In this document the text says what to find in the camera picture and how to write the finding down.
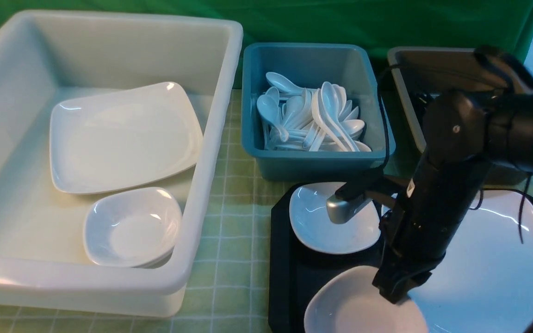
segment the bowl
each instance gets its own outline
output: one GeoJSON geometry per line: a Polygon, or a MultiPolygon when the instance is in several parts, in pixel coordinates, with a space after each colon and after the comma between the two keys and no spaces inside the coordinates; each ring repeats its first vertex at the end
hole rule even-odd
{"type": "Polygon", "coordinates": [[[344,224],[334,224],[326,200],[344,183],[314,183],[298,187],[291,196],[289,218],[298,240],[314,251],[329,254],[355,253],[379,239],[379,215],[373,203],[344,224]]]}
{"type": "Polygon", "coordinates": [[[122,192],[92,206],[83,244],[98,265],[147,267],[172,253],[181,220],[178,202],[163,188],[122,192]]]}
{"type": "Polygon", "coordinates": [[[305,333],[428,333],[415,302],[394,305],[379,295],[377,271],[357,266],[326,283],[305,310],[305,333]]]}
{"type": "MultiPolygon", "coordinates": [[[[347,44],[255,43],[246,47],[242,74],[241,138],[244,150],[256,159],[260,174],[270,181],[349,181],[383,162],[385,139],[377,99],[376,76],[364,49],[347,44]],[[279,73],[294,84],[320,88],[328,81],[347,91],[367,130],[357,140],[371,152],[303,152],[265,150],[262,120],[256,101],[268,88],[267,72],[279,73]]],[[[390,154],[396,142],[388,123],[390,154]]]]}

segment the white bowl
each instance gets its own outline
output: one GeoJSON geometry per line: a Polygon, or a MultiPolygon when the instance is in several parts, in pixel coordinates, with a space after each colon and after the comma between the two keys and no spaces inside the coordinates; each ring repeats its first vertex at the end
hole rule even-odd
{"type": "Polygon", "coordinates": [[[357,266],[326,283],[305,310],[305,333],[429,332],[415,302],[394,305],[379,295],[372,286],[377,271],[357,266]]]}
{"type": "Polygon", "coordinates": [[[376,244],[379,215],[373,203],[351,220],[334,224],[326,200],[344,183],[315,183],[298,187],[291,196],[289,218],[300,242],[314,251],[330,254],[355,253],[376,244]]]}
{"type": "Polygon", "coordinates": [[[146,267],[174,248],[182,211],[159,187],[139,188],[103,198],[87,214],[83,244],[94,263],[146,267]]]}
{"type": "Polygon", "coordinates": [[[122,190],[197,162],[203,133],[175,82],[63,101],[50,118],[50,167],[62,192],[122,190]]]}

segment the robotic arm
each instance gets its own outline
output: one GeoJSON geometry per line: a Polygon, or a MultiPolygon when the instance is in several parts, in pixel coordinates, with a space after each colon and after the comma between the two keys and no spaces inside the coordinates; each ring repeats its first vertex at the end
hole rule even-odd
{"type": "Polygon", "coordinates": [[[492,47],[475,50],[477,61],[508,87],[443,93],[423,118],[427,147],[410,181],[374,169],[328,199],[335,223],[349,221],[372,199],[391,208],[379,225],[385,248],[373,285],[392,303],[425,283],[441,263],[492,164],[533,173],[533,94],[514,93],[511,79],[487,55],[504,60],[533,89],[533,77],[510,55],[492,47]]]}

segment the white square plate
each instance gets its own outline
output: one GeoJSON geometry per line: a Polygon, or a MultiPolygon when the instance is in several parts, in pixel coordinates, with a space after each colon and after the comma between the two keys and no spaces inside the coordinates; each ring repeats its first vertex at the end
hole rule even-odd
{"type": "Polygon", "coordinates": [[[50,119],[50,166],[62,192],[116,191],[197,162],[203,133],[182,87],[164,82],[63,101],[50,119]]]}

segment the white plastic tub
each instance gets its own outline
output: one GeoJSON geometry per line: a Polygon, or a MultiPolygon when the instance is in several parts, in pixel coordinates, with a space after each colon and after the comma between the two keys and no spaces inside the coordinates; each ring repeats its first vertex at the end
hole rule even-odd
{"type": "Polygon", "coordinates": [[[239,23],[165,15],[25,11],[0,29],[0,304],[145,316],[178,311],[241,46],[239,23]],[[93,265],[82,228],[103,195],[55,190],[50,111],[64,99],[168,80],[184,87],[204,133],[197,166],[153,184],[184,208],[173,255],[156,269],[93,265]]]}

